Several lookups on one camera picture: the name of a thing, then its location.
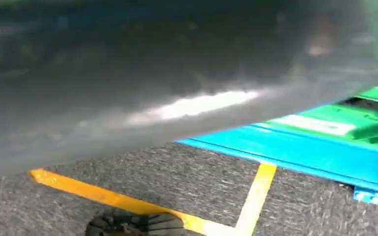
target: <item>blue metal frame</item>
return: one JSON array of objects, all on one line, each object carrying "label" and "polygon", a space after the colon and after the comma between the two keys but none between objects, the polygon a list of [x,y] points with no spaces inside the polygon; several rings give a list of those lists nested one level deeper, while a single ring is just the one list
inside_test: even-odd
[{"label": "blue metal frame", "polygon": [[375,150],[266,124],[252,124],[178,142],[378,192],[378,151]]}]

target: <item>yellow floor line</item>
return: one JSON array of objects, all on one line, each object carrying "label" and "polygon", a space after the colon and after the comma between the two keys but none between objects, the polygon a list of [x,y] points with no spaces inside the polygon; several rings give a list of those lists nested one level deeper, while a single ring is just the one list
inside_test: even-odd
[{"label": "yellow floor line", "polygon": [[260,164],[250,187],[249,194],[244,202],[244,206],[241,209],[237,224],[235,225],[238,233],[237,235],[253,235],[267,193],[272,185],[276,168],[277,167],[274,165]]},{"label": "yellow floor line", "polygon": [[96,202],[117,207],[135,214],[169,212],[181,218],[185,229],[207,236],[250,236],[261,212],[270,188],[276,166],[261,164],[254,178],[246,203],[235,228],[192,216],[183,212],[157,206],[139,199],[61,176],[43,169],[32,170],[30,174],[38,183],[72,193]]}]

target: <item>blue metal bracket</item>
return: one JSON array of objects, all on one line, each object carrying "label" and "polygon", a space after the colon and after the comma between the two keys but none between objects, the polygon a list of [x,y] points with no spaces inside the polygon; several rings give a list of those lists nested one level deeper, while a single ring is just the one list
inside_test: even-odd
[{"label": "blue metal bracket", "polygon": [[370,204],[378,204],[378,192],[366,189],[366,188],[361,188],[358,186],[354,187],[354,199]]},{"label": "blue metal bracket", "polygon": [[378,192],[378,151],[318,136],[252,124],[179,143]]}]

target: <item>gray carpet floor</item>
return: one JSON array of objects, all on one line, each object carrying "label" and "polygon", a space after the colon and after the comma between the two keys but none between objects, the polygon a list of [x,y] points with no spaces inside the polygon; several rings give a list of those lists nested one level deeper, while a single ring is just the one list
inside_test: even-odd
[{"label": "gray carpet floor", "polygon": [[[258,163],[178,144],[48,167],[75,179],[234,226]],[[35,183],[0,178],[0,235],[82,235],[120,210]],[[378,206],[329,180],[278,169],[256,236],[378,236]]]}]

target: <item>yellow painted stripe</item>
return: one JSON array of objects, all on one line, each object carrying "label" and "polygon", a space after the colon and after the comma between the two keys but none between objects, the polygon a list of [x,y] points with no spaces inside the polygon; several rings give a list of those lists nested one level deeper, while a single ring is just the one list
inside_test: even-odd
[{"label": "yellow painted stripe", "polygon": [[271,164],[260,164],[258,167],[257,174],[255,175],[249,194],[247,195],[235,226],[237,229],[237,235],[253,235],[267,193],[272,185],[276,168],[275,165]]},{"label": "yellow painted stripe", "polygon": [[274,165],[260,164],[235,228],[162,206],[157,206],[152,203],[115,193],[113,191],[61,176],[43,169],[32,170],[30,171],[30,174],[38,183],[96,202],[133,212],[135,214],[169,212],[183,220],[185,229],[203,235],[250,236],[253,234],[275,171],[276,166]]},{"label": "yellow painted stripe", "polygon": [[42,169],[30,171],[38,182],[47,186],[72,193],[96,202],[117,207],[135,214],[153,214],[169,212],[183,220],[185,229],[207,236],[235,236],[235,228],[205,220],[196,216],[157,206],[139,199],[131,198],[110,190],[75,179],[61,176]]}]

